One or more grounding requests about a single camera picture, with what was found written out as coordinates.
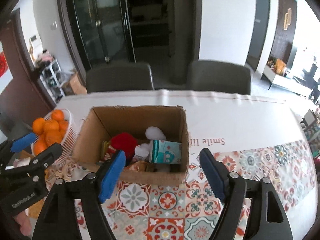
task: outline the brown door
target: brown door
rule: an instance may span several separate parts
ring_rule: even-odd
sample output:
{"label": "brown door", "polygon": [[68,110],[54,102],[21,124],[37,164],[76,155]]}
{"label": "brown door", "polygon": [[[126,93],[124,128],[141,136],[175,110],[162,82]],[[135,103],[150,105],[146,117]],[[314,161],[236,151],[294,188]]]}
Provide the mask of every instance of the brown door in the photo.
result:
{"label": "brown door", "polygon": [[23,63],[13,28],[9,20],[0,30],[4,55],[13,76],[12,81],[0,94],[1,111],[12,120],[22,120],[32,125],[34,119],[44,117],[51,107],[43,100],[28,76],[28,69]]}
{"label": "brown door", "polygon": [[[284,29],[285,14],[291,9],[291,24]],[[281,59],[288,63],[292,50],[292,42],[296,31],[297,23],[297,2],[296,0],[279,0],[278,21],[270,56]]]}

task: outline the tissue package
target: tissue package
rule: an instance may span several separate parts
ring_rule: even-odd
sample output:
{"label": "tissue package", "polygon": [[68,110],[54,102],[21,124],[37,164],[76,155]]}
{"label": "tissue package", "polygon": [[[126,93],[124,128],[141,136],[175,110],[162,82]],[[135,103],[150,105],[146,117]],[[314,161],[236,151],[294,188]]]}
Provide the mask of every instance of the tissue package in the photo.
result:
{"label": "tissue package", "polygon": [[181,163],[181,143],[162,140],[151,141],[151,163]]}

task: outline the patterned tablecloth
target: patterned tablecloth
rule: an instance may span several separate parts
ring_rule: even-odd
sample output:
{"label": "patterned tablecloth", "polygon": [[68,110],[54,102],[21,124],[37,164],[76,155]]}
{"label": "patterned tablecloth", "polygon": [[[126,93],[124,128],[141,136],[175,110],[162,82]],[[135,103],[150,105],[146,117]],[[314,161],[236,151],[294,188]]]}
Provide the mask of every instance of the patterned tablecloth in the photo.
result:
{"label": "patterned tablecloth", "polygon": [[[213,92],[160,90],[69,97],[57,108],[69,109],[81,126],[81,119],[92,106],[103,105],[181,105],[186,109],[190,135],[185,183],[169,187],[118,182],[113,196],[102,205],[117,239],[209,238],[223,205],[214,197],[199,165],[198,155],[204,147],[229,171],[246,179],[271,179],[295,240],[302,239],[314,223],[314,163],[306,138],[284,102]],[[70,180],[75,167],[79,166],[67,160],[55,176]],[[250,199],[244,201],[235,239],[244,235],[250,204]],[[80,200],[76,200],[76,212],[83,238],[89,239],[83,230],[86,223]]]}

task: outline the screw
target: screw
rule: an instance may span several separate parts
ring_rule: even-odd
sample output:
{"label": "screw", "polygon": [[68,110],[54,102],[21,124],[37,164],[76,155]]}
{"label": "screw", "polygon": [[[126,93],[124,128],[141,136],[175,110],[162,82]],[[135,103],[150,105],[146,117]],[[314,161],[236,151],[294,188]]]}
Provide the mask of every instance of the screw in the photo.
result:
{"label": "screw", "polygon": [[234,171],[232,171],[232,172],[229,173],[229,176],[232,177],[232,178],[234,178],[234,179],[236,179],[236,178],[239,177],[239,174],[236,173],[236,172],[234,172]]}
{"label": "screw", "polygon": [[266,183],[266,184],[269,184],[269,183],[271,182],[271,180],[270,180],[269,178],[267,178],[267,177],[263,177],[263,178],[262,178],[262,181],[263,181],[264,183]]}
{"label": "screw", "polygon": [[96,177],[96,174],[94,172],[90,172],[88,175],[87,175],[87,178],[88,179],[94,179]]}
{"label": "screw", "polygon": [[56,180],[55,184],[60,185],[63,183],[63,181],[64,181],[63,179],[59,178]]}

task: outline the chair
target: chair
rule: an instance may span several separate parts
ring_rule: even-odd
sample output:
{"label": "chair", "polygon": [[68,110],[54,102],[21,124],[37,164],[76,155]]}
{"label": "chair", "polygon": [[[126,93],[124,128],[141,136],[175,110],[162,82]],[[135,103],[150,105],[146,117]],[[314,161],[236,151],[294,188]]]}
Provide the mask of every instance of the chair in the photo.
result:
{"label": "chair", "polygon": [[87,72],[87,92],[154,90],[147,63],[113,62]]}
{"label": "chair", "polygon": [[251,94],[250,69],[232,63],[199,60],[189,65],[187,90]]}

